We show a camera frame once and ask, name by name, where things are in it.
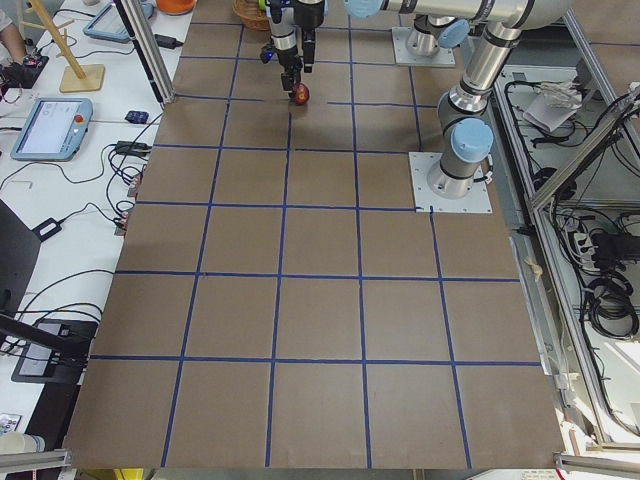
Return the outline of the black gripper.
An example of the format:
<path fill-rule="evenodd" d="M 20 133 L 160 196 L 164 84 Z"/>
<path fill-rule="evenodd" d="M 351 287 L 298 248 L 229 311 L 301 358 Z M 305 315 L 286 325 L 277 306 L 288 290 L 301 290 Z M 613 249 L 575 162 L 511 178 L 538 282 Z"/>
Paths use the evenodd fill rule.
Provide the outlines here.
<path fill-rule="evenodd" d="M 315 64 L 316 30 L 302 30 L 303 62 L 297 48 L 278 50 L 279 64 L 284 69 L 281 74 L 282 89 L 287 94 L 294 94 L 299 85 L 299 75 L 303 69 L 305 73 L 311 73 Z"/>
<path fill-rule="evenodd" d="M 324 0 L 293 0 L 294 22 L 301 29 L 316 29 L 324 22 Z"/>

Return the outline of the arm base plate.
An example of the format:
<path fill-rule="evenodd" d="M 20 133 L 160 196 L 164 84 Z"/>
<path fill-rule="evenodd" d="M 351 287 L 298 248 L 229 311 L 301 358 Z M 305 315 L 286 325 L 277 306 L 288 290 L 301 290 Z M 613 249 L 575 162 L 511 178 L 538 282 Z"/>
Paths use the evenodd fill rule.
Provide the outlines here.
<path fill-rule="evenodd" d="M 391 29 L 395 64 L 410 67 L 453 68 L 453 50 L 440 47 L 434 37 L 411 27 Z"/>
<path fill-rule="evenodd" d="M 458 180 L 445 175 L 439 152 L 410 152 L 409 170 L 414 209 L 423 213 L 492 214 L 485 179 L 480 164 L 470 178 Z"/>

